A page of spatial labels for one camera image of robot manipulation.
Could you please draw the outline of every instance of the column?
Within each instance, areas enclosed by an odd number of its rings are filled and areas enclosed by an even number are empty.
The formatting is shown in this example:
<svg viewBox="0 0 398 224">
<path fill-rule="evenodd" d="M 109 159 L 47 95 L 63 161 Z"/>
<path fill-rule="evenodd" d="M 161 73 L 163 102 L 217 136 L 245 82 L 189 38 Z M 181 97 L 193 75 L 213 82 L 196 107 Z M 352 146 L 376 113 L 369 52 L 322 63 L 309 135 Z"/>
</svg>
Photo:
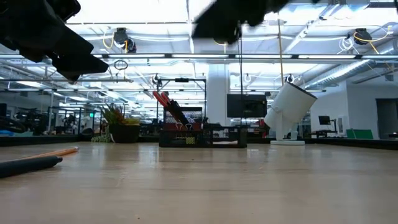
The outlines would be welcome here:
<svg viewBox="0 0 398 224">
<path fill-rule="evenodd" d="M 209 65 L 207 76 L 207 117 L 209 123 L 228 126 L 226 117 L 226 95 L 229 93 L 229 71 L 227 65 Z"/>
</svg>

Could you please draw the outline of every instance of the computer monitor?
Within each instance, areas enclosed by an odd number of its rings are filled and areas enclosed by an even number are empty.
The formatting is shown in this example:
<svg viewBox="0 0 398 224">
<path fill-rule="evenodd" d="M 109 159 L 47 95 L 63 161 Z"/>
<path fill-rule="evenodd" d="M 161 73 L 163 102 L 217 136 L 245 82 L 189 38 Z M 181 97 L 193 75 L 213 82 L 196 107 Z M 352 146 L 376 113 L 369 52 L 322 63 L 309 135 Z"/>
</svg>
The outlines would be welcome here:
<svg viewBox="0 0 398 224">
<path fill-rule="evenodd" d="M 226 101 L 229 118 L 264 118 L 267 114 L 265 95 L 227 94 Z"/>
<path fill-rule="evenodd" d="M 330 125 L 329 116 L 319 116 L 319 125 Z"/>
</svg>

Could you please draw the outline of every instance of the ceiling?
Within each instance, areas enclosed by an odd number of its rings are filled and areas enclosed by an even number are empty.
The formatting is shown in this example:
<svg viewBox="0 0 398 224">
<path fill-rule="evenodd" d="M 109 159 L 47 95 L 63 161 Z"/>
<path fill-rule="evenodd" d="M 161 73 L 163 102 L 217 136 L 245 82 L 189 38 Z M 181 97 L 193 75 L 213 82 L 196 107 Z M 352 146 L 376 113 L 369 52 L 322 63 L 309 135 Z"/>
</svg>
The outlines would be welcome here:
<svg viewBox="0 0 398 224">
<path fill-rule="evenodd" d="M 81 11 L 71 19 L 67 26 L 89 40 L 95 47 L 93 54 L 123 54 L 123 50 L 111 45 L 112 33 L 118 27 L 127 28 L 127 33 L 137 45 L 138 54 L 175 53 L 175 54 L 237 54 L 237 45 L 224 46 L 213 40 L 192 40 L 190 34 L 195 27 L 194 21 L 203 10 L 211 4 L 210 0 L 79 0 Z M 374 8 L 367 5 L 357 7 L 328 7 L 324 1 L 321 4 L 289 4 L 279 15 L 270 13 L 264 17 L 264 22 L 256 27 L 243 27 L 244 54 L 279 54 L 279 26 L 281 31 L 281 47 L 285 54 L 375 54 L 369 44 L 353 44 L 349 50 L 344 50 L 342 41 L 347 34 L 353 34 L 356 28 L 366 28 L 373 39 L 381 39 L 374 43 L 376 48 L 398 34 L 398 15 L 395 8 Z M 325 20 L 319 16 L 326 11 Z M 3 54 L 17 54 L 1 46 Z M 35 64 L 17 58 L 3 59 L 3 72 L 0 76 L 23 79 L 63 79 L 55 69 L 45 63 Z M 229 59 L 125 59 L 128 63 L 126 70 L 114 68 L 117 59 L 106 59 L 110 69 L 104 74 L 84 75 L 78 82 L 71 85 L 68 82 L 43 82 L 49 88 L 82 89 L 131 89 L 134 91 L 109 92 L 105 97 L 125 99 L 132 103 L 136 111 L 147 117 L 153 117 L 156 107 L 155 100 L 148 93 L 139 92 L 143 89 L 153 89 L 152 78 L 155 74 L 159 78 L 207 78 L 211 75 L 211 64 L 226 64 L 230 74 L 231 89 L 240 89 L 240 66 L 238 60 Z M 292 74 L 295 78 L 306 82 L 316 78 L 327 70 L 339 64 L 350 63 L 346 60 L 292 60 L 284 61 L 284 74 Z M 281 86 L 281 66 L 278 60 L 244 61 L 244 87 L 247 89 L 275 88 Z M 91 82 L 96 79 L 103 82 Z M 13 88 L 20 84 L 13 83 Z M 174 83 L 167 85 L 169 90 L 196 90 L 171 92 L 172 98 L 190 106 L 203 105 L 204 86 L 201 83 Z M 60 93 L 63 96 L 70 92 Z M 103 97 L 98 92 L 79 93 L 92 101 L 101 102 Z"/>
</svg>

